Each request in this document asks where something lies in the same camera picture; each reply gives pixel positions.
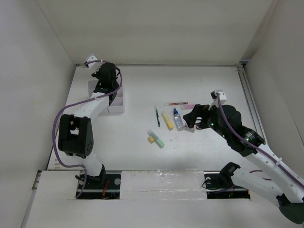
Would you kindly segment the red clear pen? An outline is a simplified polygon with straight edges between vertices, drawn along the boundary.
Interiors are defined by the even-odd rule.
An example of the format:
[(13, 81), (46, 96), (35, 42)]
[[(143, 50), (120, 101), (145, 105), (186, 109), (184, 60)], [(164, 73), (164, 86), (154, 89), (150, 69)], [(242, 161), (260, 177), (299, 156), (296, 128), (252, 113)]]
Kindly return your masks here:
[(164, 103), (164, 106), (170, 106), (170, 105), (187, 105), (188, 102), (173, 102), (173, 103)]

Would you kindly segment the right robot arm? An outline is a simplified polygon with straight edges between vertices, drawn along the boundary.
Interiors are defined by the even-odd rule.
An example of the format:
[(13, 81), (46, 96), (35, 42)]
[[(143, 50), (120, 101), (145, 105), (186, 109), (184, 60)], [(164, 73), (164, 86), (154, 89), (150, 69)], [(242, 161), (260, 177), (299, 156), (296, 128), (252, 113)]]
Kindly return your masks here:
[(291, 222), (303, 224), (304, 180), (275, 155), (257, 132), (243, 126), (241, 113), (235, 107), (197, 104), (183, 119), (190, 128), (214, 130), (232, 150), (269, 178), (265, 180), (229, 162), (215, 177), (206, 178), (203, 187), (214, 192), (243, 187), (273, 203)]

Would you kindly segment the yellow highlighter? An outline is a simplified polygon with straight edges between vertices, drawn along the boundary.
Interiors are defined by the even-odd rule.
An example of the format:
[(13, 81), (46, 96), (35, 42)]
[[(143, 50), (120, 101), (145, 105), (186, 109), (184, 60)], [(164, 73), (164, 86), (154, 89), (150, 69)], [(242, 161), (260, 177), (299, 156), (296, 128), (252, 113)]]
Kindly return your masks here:
[(166, 112), (162, 112), (161, 115), (162, 115), (168, 129), (171, 131), (174, 128), (174, 126), (173, 126), (171, 120), (169, 119), (169, 116), (167, 115)]

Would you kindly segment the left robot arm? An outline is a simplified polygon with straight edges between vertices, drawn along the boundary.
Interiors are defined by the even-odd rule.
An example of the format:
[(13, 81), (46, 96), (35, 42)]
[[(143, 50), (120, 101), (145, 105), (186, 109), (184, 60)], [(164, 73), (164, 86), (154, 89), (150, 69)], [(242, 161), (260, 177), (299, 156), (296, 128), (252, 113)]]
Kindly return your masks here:
[(74, 157), (85, 167), (87, 177), (77, 176), (84, 183), (101, 188), (106, 182), (105, 167), (93, 153), (93, 121), (114, 101), (122, 83), (117, 82), (120, 69), (115, 64), (105, 62), (92, 77), (98, 79), (89, 98), (74, 114), (64, 114), (59, 122), (58, 148)]

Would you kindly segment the green black pen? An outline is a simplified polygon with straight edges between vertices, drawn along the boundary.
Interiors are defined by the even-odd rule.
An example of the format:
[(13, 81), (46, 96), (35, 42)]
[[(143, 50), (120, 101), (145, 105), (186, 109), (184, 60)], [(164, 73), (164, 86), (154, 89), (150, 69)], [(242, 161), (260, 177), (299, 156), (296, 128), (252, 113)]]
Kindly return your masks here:
[(156, 114), (157, 125), (158, 125), (158, 127), (161, 127), (159, 113), (158, 113), (158, 109), (157, 109), (156, 105), (154, 106), (154, 111), (155, 111), (155, 114)]

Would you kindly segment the green highlighter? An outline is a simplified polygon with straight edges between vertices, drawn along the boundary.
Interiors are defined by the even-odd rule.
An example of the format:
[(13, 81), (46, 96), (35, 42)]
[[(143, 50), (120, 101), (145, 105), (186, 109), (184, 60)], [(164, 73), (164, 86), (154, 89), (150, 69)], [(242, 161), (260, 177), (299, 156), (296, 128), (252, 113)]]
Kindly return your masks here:
[(163, 148), (165, 146), (164, 142), (152, 131), (152, 130), (148, 130), (148, 135), (152, 136), (156, 142), (156, 144), (160, 147)]

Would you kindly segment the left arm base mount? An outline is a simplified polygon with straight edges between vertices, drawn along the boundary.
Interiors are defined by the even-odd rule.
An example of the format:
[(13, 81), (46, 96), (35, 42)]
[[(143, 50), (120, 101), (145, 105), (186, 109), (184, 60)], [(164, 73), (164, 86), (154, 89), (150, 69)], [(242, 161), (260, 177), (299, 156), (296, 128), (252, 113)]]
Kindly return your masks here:
[(85, 187), (77, 199), (80, 200), (119, 200), (121, 173), (107, 173), (104, 183), (87, 177)]

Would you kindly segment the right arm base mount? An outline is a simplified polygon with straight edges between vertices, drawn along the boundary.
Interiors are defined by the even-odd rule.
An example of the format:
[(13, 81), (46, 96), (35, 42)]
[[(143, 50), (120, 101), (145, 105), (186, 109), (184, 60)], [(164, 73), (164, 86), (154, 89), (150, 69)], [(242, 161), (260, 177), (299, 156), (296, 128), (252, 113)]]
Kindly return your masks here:
[(250, 192), (234, 184), (225, 185), (219, 180), (219, 173), (204, 174), (202, 188), (206, 190), (208, 200), (251, 199)]

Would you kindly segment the pink highlighter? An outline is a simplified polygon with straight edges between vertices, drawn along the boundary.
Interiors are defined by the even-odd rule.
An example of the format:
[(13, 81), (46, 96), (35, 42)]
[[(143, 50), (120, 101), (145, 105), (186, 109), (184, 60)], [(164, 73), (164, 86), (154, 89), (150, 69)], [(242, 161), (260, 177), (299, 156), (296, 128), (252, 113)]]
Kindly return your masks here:
[(194, 106), (195, 105), (193, 105), (193, 104), (184, 104), (180, 108), (181, 108), (181, 110), (190, 110), (190, 109), (193, 109)]

